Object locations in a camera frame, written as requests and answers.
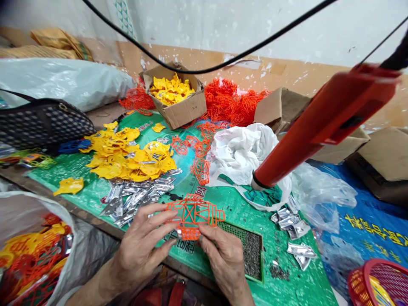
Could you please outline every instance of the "orange plastic frame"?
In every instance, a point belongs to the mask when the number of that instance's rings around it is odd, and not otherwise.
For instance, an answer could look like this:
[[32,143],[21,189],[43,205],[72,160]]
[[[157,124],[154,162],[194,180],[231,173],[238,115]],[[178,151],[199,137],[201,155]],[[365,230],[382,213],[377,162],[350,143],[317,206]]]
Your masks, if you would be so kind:
[[217,206],[195,194],[187,194],[183,200],[167,203],[167,210],[181,210],[182,216],[175,217],[170,222],[178,222],[183,240],[198,240],[199,224],[215,227],[218,222],[225,221],[225,212]]

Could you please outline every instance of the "brown paper bag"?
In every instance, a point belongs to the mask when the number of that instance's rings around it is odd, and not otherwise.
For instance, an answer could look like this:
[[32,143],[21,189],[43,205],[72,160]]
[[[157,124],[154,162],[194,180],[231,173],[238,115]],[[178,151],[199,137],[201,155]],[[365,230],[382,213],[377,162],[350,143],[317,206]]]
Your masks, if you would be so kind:
[[50,57],[76,60],[77,54],[73,50],[59,50],[56,48],[27,45],[19,48],[0,49],[0,58],[29,58]]
[[39,45],[60,50],[73,50],[77,59],[94,61],[91,51],[82,42],[59,28],[32,30],[31,37]]

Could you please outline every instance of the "blue tarp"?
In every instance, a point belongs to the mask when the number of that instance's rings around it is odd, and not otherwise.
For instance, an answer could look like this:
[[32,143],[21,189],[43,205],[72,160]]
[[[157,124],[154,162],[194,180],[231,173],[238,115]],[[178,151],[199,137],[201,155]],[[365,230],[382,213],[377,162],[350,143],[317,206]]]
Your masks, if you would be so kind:
[[365,261],[383,258],[408,268],[408,210],[375,198],[345,164],[313,165],[358,192],[354,209],[338,207],[340,233],[323,232],[317,241],[331,285],[351,304],[347,276]]

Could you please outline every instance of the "crumpled plastic bag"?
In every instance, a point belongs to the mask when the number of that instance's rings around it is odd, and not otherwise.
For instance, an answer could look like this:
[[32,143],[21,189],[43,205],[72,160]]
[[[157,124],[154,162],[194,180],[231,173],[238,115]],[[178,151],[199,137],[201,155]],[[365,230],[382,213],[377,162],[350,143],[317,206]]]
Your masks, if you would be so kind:
[[337,205],[357,205],[353,187],[307,163],[292,172],[292,191],[298,208],[312,225],[336,234],[340,230]]
[[[280,203],[271,207],[248,200],[244,195],[246,190],[239,186],[251,184],[252,172],[261,165],[278,142],[272,129],[261,123],[254,123],[247,127],[232,127],[217,132],[207,154],[207,160],[210,162],[210,182],[207,186],[234,187],[248,203],[258,210],[280,209],[287,203],[292,190],[290,175],[278,182],[282,190],[282,199]],[[220,174],[228,176],[235,184],[228,184],[219,178]]]
[[0,193],[0,249],[16,235],[41,228],[43,216],[53,213],[72,229],[74,239],[67,262],[46,305],[55,305],[72,288],[85,284],[118,249],[117,240],[72,216],[57,202],[22,191]]
[[[0,88],[36,99],[62,99],[83,112],[126,96],[136,87],[126,73],[104,64],[57,58],[0,59]],[[0,92],[10,108],[28,101]]]

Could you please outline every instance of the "black cable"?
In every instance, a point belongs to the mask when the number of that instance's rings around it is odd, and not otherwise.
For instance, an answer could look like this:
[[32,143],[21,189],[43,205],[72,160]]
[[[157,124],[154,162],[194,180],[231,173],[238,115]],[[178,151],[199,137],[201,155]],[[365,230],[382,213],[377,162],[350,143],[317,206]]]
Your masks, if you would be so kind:
[[375,47],[375,48],[360,62],[360,64],[358,64],[357,68],[360,67],[360,66],[361,66],[388,38],[390,38],[390,36],[391,36],[392,34],[394,34],[395,31],[398,30],[398,29],[404,24],[404,22],[407,21],[407,20],[408,20],[408,16],[407,16],[394,30],[392,30],[392,32],[391,32],[390,34],[388,34],[387,37],[384,38],[384,39],[382,40],[382,42],[380,42],[379,45],[378,45],[377,47]]
[[330,4],[332,4],[335,1],[336,0],[325,0],[325,1],[323,1],[322,3],[320,3],[317,6],[315,6],[314,8],[312,8],[310,11],[304,13],[302,16],[300,16],[296,20],[292,21],[290,24],[288,24],[283,29],[281,29],[278,32],[276,32],[275,34],[273,34],[271,37],[264,40],[263,42],[253,46],[252,48],[246,50],[245,52],[231,58],[230,60],[228,60],[228,61],[226,61],[226,62],[224,62],[222,64],[216,65],[216,66],[211,67],[211,68],[202,69],[202,70],[181,70],[181,69],[175,69],[175,68],[163,63],[161,60],[159,60],[157,57],[155,57],[153,54],[151,54],[145,47],[143,47],[141,44],[139,44],[133,37],[129,36],[127,33],[122,31],[117,25],[115,25],[108,18],[106,18],[100,11],[98,11],[96,9],[95,6],[93,6],[92,3],[89,2],[89,0],[83,0],[83,2],[87,5],[87,7],[89,7],[108,26],[110,26],[113,30],[115,30],[116,32],[121,34],[123,37],[127,38],[130,42],[132,42],[134,45],[136,45],[140,50],[142,50],[147,56],[149,56],[156,63],[162,65],[163,67],[165,67],[165,68],[167,68],[169,70],[172,70],[174,72],[183,73],[183,74],[205,74],[205,73],[213,72],[215,70],[224,68],[224,67],[228,66],[229,64],[232,64],[235,61],[247,56],[248,54],[251,54],[252,52],[255,52],[258,49],[266,46],[270,42],[272,42],[275,39],[279,38],[280,36],[282,36],[286,32],[290,31],[291,29],[293,29],[294,27],[296,27],[297,25],[299,25],[300,23],[302,23],[303,21],[305,21],[309,17],[313,16],[314,14],[318,13],[319,11],[321,11],[322,9],[329,6]]

